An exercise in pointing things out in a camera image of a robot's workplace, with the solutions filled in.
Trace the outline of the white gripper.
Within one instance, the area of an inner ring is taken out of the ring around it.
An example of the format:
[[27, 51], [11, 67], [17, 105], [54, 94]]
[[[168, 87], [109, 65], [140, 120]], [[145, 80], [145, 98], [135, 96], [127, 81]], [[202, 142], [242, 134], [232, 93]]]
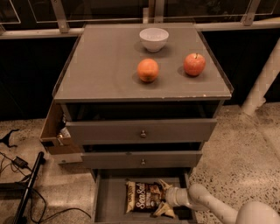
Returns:
[[166, 183], [160, 179], [159, 184], [162, 186], [165, 193], [166, 202], [161, 202], [157, 210], [153, 213], [154, 216], [167, 215], [169, 217], [174, 217], [175, 213], [172, 207], [187, 207], [189, 205], [188, 192], [186, 188], [172, 187], [172, 185]]

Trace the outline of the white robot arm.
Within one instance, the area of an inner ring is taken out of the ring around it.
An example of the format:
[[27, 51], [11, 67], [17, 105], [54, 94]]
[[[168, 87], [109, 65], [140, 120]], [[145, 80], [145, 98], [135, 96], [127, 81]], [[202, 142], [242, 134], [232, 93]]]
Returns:
[[[241, 110], [252, 116], [265, 100], [264, 96], [280, 73], [280, 39], [262, 68], [254, 86], [251, 88]], [[174, 207], [185, 206], [196, 211], [210, 210], [222, 224], [280, 224], [279, 214], [270, 206], [258, 202], [248, 202], [235, 210], [216, 199], [203, 185], [193, 184], [189, 188], [178, 188], [159, 180], [165, 189], [165, 201], [153, 214], [171, 214]]]

